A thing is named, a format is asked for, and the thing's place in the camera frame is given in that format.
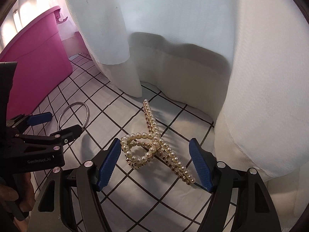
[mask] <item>human hand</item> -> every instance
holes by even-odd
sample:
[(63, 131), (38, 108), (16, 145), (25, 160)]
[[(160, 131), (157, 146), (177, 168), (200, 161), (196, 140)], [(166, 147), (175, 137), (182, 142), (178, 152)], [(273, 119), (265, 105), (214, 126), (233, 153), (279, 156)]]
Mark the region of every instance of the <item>human hand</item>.
[[(19, 208), (22, 212), (28, 212), (32, 210), (35, 203), (34, 189), (31, 183), (31, 173), (24, 173), (22, 179), (23, 187), (25, 190), (25, 197), (21, 201)], [(18, 193), (14, 189), (0, 184), (0, 202), (5, 208), (5, 210), (10, 212), (10, 209), (7, 207), (5, 201), (16, 201), (17, 199)], [(28, 222), (26, 220), (19, 222), (17, 219), (14, 219), (14, 223), (20, 231), (27, 231)]]

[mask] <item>black grid line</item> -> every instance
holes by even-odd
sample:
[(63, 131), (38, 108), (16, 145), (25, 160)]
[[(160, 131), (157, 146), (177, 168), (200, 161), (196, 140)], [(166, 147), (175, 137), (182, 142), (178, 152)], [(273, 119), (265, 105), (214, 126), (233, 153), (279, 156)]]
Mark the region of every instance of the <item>black grid line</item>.
[[(116, 206), (116, 208), (118, 208), (127, 218), (129, 218), (129, 219), (130, 219), (131, 221), (133, 221), (133, 222), (136, 222), (131, 216), (129, 216), (126, 212), (124, 212), (124, 211), (122, 210), (122, 208), (120, 208), (112, 199), (110, 199), (109, 197), (107, 197), (107, 199), (108, 199), (111, 203), (113, 203), (113, 204)], [(147, 228), (144, 227), (143, 225), (139, 224), (139, 226), (140, 226), (141, 228), (143, 228), (143, 229), (145, 229), (145, 230), (151, 232), (149, 229), (147, 229)]]
[[(204, 206), (200, 209), (200, 211), (196, 214), (196, 216), (194, 217), (194, 221), (195, 221), (195, 219), (200, 215), (200, 213), (204, 210), (204, 208), (207, 206), (207, 204), (210, 202), (210, 200), (211, 200), (211, 197), (212, 196), (210, 196), (209, 198), (208, 198), (208, 200), (206, 201), (206, 203), (204, 204)], [(193, 223), (193, 221), (192, 222), (190, 222), (189, 223), (189, 225), (182, 231), (182, 232), (185, 232), (191, 225), (192, 225), (192, 223)]]
[[(142, 87), (144, 87), (144, 88), (146, 88), (146, 89), (148, 89), (148, 90), (152, 91), (153, 93), (156, 93), (155, 91), (151, 90), (150, 88), (148, 88), (148, 87), (146, 87), (146, 86), (144, 86), (144, 85), (142, 85)], [(170, 102), (170, 103), (172, 103), (172, 104), (174, 104), (174, 105), (176, 105), (176, 106), (180, 107), (178, 104), (176, 104), (175, 102), (171, 101), (169, 98), (163, 97), (161, 94), (159, 94), (159, 96), (160, 96), (161, 98), (166, 99), (168, 102)], [(202, 121), (204, 121), (204, 122), (206, 122), (206, 123), (208, 123), (208, 124), (210, 124), (210, 125), (211, 125), (211, 123), (210, 123), (210, 122), (208, 122), (208, 121), (207, 121), (207, 120), (205, 120), (205, 119), (202, 119), (201, 117), (199, 117), (199, 116), (195, 115), (194, 113), (190, 112), (189, 110), (185, 109), (185, 111), (186, 111), (186, 112), (188, 112), (188, 113), (190, 113), (191, 115), (193, 115), (193, 116), (197, 117), (198, 119), (200, 119), (200, 120), (202, 120)]]
[(34, 192), (34, 194), (36, 194), (37, 191), (40, 190), (41, 185), (43, 184), (43, 182), (44, 182), (45, 179), (48, 177), (48, 175), (49, 175), (49, 173), (50, 173), (51, 171), (52, 171), (52, 170), (50, 169), (49, 172), (47, 173), (47, 175), (46, 175), (46, 176), (44, 177), (44, 179), (42, 180), (42, 182), (38, 185), (38, 188), (36, 189), (36, 191)]
[(78, 199), (78, 195), (75, 193), (75, 191), (73, 190), (73, 188), (71, 188), (71, 191), (73, 192), (73, 194), (75, 195), (75, 197)]
[(70, 61), (73, 61), (74, 59), (76, 59), (76, 58), (78, 58), (78, 56), (80, 56), (80, 54), (76, 54), (77, 56), (75, 57), (75, 58), (73, 58), (72, 60), (70, 60)]
[[(188, 167), (188, 166), (190, 165), (191, 161), (192, 161), (192, 160), (190, 160), (190, 161), (188, 162), (188, 164), (186, 165), (186, 167)], [(162, 197), (159, 199), (159, 201), (157, 201), (156, 204), (153, 205), (153, 207), (152, 207), (150, 210), (148, 210), (148, 212), (147, 212), (146, 214), (144, 214), (143, 217), (140, 218), (140, 219), (139, 219), (131, 228), (129, 228), (126, 232), (129, 232), (129, 231), (131, 231), (132, 229), (134, 229), (143, 219), (145, 219), (145, 217), (146, 217), (147, 215), (149, 215), (149, 214), (151, 213), (151, 211), (153, 211), (153, 210), (156, 208), (156, 206), (159, 205), (160, 201), (162, 201), (162, 200), (164, 199), (164, 197), (170, 192), (170, 190), (175, 186), (175, 184), (177, 183), (177, 181), (178, 181), (179, 179), (180, 179), (180, 178), (177, 178), (177, 179), (172, 183), (172, 185), (168, 188), (168, 190), (164, 193), (164, 195), (162, 195)]]
[(231, 219), (228, 221), (228, 223), (224, 226), (223, 230), (228, 226), (228, 224), (231, 222), (231, 220), (234, 218), (235, 213), (232, 215)]
[[(116, 165), (124, 174), (126, 174), (126, 172), (119, 166)], [(138, 185), (142, 190), (144, 190), (148, 195), (150, 195), (152, 198), (154, 198), (156, 201), (159, 201), (162, 205), (164, 205), (165, 207), (167, 207), (168, 209), (170, 209), (171, 211), (175, 212), (176, 214), (188, 219), (191, 222), (194, 222), (198, 225), (200, 225), (199, 222), (194, 221), (193, 219), (191, 219), (190, 217), (178, 212), (177, 210), (173, 209), (172, 207), (170, 207), (169, 205), (167, 205), (166, 203), (164, 203), (163, 201), (160, 201), (159, 198), (157, 198), (156, 196), (154, 196), (151, 192), (149, 192), (146, 188), (144, 188), (141, 184), (139, 184), (136, 180), (134, 180), (130, 175), (128, 175), (128, 178), (133, 181), (136, 185)]]
[(76, 223), (76, 225), (78, 226), (79, 224), (81, 224), (83, 222), (83, 219), (81, 219), (78, 223)]
[[(81, 54), (79, 54), (80, 56), (83, 56), (82, 55), (82, 53)], [(87, 58), (87, 56), (83, 56), (83, 57), (85, 57), (85, 58)], [(89, 60), (91, 60), (92, 61), (92, 59), (90, 59), (90, 58), (87, 58), (87, 59), (89, 59)]]
[(37, 178), (36, 178), (36, 175), (34, 173), (33, 173), (33, 175), (34, 175), (34, 179), (35, 179), (35, 181), (37, 183), (38, 189), (41, 191), (40, 186), (39, 186), (38, 181), (37, 181)]

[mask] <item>screw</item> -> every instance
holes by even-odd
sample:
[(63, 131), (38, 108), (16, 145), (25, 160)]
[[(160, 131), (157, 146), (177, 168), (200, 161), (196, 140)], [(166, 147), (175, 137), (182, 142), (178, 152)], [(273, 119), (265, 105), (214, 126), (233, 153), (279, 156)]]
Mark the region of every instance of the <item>screw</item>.
[(217, 163), (217, 167), (225, 168), (225, 163), (222, 162), (222, 161), (219, 161), (219, 162)]
[(55, 168), (53, 169), (53, 172), (54, 172), (54, 173), (59, 173), (59, 172), (60, 172), (60, 167), (55, 167)]
[(88, 160), (84, 163), (85, 167), (91, 167), (93, 165), (93, 162), (91, 160)]
[(255, 168), (250, 168), (250, 169), (249, 169), (249, 172), (250, 172), (251, 174), (257, 174), (257, 170), (256, 170)]

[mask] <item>pearl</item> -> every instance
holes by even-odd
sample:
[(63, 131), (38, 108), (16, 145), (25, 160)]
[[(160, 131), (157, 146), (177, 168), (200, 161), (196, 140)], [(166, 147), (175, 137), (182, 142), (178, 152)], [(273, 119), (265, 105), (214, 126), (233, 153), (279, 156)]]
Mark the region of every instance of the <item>pearl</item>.
[(129, 150), (130, 148), (129, 148), (128, 145), (124, 145), (124, 146), (122, 146), (122, 149), (123, 149), (124, 151), (127, 151), (127, 150)]
[(171, 151), (170, 154), (169, 154), (169, 156), (170, 156), (171, 158), (174, 158), (174, 157), (176, 156), (176, 153), (175, 153), (174, 151)]
[(141, 161), (142, 161), (142, 162), (146, 162), (146, 161), (147, 161), (146, 156), (142, 156), (142, 157), (141, 157)]
[(152, 154), (150, 152), (145, 153), (145, 156), (149, 159), (151, 158)]
[(167, 149), (167, 148), (168, 148), (168, 143), (164, 142), (163, 145), (162, 145), (162, 147), (163, 147), (164, 149)]
[(126, 156), (127, 157), (131, 157), (132, 156), (132, 152), (130, 150), (126, 151)]
[(132, 162), (136, 162), (136, 159), (137, 159), (136, 156), (135, 156), (135, 155), (132, 155), (131, 161), (132, 161)]
[(173, 158), (173, 162), (176, 163), (176, 162), (178, 162), (178, 161), (179, 161), (179, 157), (176, 156), (176, 157)]
[(151, 148), (149, 148), (149, 152), (151, 152), (151, 153), (155, 153), (157, 150), (156, 150), (156, 148), (154, 148), (154, 147), (151, 147)]
[(152, 146), (157, 148), (159, 146), (159, 143), (155, 141), (155, 142), (152, 143)]

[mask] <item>blue gripper pad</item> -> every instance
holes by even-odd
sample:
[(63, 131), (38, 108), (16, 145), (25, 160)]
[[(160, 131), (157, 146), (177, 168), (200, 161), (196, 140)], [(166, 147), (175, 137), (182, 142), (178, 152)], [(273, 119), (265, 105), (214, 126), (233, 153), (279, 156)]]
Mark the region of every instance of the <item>blue gripper pad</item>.
[(189, 142), (189, 153), (202, 186), (211, 193), (214, 188), (211, 179), (214, 173), (214, 166), (216, 164), (215, 157), (212, 153), (203, 150), (195, 138), (192, 138)]
[(120, 140), (117, 139), (112, 143), (112, 147), (108, 148), (109, 152), (100, 169), (98, 170), (98, 182), (96, 184), (98, 190), (102, 190), (107, 186), (112, 176), (116, 163), (121, 153)]
[(31, 126), (35, 126), (35, 125), (49, 122), (52, 120), (52, 118), (53, 118), (53, 115), (51, 112), (36, 114), (28, 118), (27, 124)]

